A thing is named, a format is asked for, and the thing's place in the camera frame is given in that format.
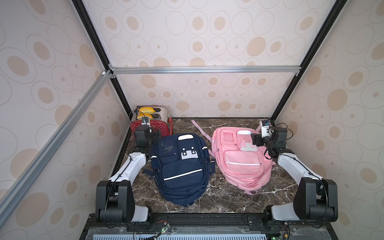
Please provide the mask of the pink backpack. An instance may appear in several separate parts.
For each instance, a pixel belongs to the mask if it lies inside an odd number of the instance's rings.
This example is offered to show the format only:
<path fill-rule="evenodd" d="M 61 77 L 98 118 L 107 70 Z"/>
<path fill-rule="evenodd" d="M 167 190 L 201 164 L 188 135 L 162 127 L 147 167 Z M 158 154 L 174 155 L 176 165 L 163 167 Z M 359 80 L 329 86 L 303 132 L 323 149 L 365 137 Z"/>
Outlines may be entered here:
<path fill-rule="evenodd" d="M 221 127 L 209 136 L 196 121 L 191 122 L 210 141 L 209 153 L 216 159 L 227 182 L 251 196 L 269 182 L 274 163 L 266 147 L 253 144 L 251 134 L 255 134 L 255 130 Z"/>

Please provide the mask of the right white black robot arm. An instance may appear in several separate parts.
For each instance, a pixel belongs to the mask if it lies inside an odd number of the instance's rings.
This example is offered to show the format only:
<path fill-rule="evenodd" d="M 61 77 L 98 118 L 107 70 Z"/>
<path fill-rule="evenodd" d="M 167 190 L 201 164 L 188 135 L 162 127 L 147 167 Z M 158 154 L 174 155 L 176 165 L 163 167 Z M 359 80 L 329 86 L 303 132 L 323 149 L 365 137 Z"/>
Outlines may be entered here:
<path fill-rule="evenodd" d="M 335 222 L 338 219 L 338 187 L 307 167 L 286 147 L 288 130 L 263 126 L 260 133 L 251 134 L 253 145 L 265 147 L 268 159 L 282 167 L 298 184 L 292 203 L 267 206 L 263 222 L 308 221 Z"/>

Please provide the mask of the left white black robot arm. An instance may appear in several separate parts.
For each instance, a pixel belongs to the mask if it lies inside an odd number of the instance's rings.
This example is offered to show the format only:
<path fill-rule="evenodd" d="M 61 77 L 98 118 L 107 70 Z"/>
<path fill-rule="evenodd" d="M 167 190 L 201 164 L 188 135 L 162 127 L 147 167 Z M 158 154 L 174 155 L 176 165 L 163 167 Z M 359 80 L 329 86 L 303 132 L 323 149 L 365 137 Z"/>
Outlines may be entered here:
<path fill-rule="evenodd" d="M 104 224 L 148 221 L 150 210 L 135 204 L 132 185 L 150 159 L 151 146 L 160 137 L 159 132 L 149 125 L 137 127 L 133 152 L 128 154 L 126 162 L 112 177 L 97 185 L 96 221 Z"/>

